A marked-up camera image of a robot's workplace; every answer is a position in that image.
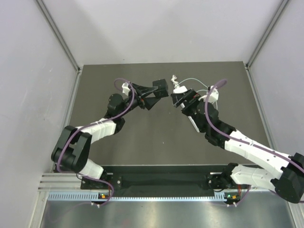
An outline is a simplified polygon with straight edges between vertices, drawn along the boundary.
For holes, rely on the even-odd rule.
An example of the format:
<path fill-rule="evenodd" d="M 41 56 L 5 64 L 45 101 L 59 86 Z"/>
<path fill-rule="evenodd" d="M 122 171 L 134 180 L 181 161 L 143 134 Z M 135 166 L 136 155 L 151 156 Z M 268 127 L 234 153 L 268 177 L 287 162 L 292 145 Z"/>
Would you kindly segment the black cube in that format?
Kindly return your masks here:
<path fill-rule="evenodd" d="M 168 84 L 165 79 L 153 81 L 152 86 L 157 88 L 153 92 L 156 98 L 164 98 L 169 96 Z"/>

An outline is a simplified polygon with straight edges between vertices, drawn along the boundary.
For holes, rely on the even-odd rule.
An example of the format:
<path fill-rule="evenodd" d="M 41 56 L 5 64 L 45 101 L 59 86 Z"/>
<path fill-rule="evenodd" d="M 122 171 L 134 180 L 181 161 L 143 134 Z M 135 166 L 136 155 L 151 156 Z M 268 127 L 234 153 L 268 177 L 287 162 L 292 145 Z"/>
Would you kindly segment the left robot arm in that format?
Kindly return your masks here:
<path fill-rule="evenodd" d="M 125 81 L 121 91 L 121 94 L 110 95 L 107 111 L 100 120 L 86 126 L 68 125 L 62 130 L 51 154 L 57 171 L 86 176 L 97 188 L 107 185 L 106 171 L 88 158 L 91 144 L 120 132 L 125 124 L 123 116 L 131 110 L 137 107 L 151 110 L 157 102 L 168 96 L 168 85 L 164 79 L 153 81 L 151 87 Z"/>

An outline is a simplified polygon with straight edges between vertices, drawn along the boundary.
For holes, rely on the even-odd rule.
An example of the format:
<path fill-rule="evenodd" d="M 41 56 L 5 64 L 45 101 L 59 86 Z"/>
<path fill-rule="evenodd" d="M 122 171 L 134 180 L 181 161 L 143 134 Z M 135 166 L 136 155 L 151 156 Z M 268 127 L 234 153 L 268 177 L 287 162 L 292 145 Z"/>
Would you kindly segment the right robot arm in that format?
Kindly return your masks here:
<path fill-rule="evenodd" d="M 219 119 L 212 103 L 192 89 L 182 86 L 171 94 L 175 107 L 181 106 L 199 133 L 223 150 L 238 154 L 258 165 L 257 168 L 236 163 L 227 165 L 220 176 L 222 184 L 233 188 L 237 184 L 251 185 L 275 192 L 291 203 L 304 200 L 304 157 L 299 153 L 285 154 L 272 150 Z"/>

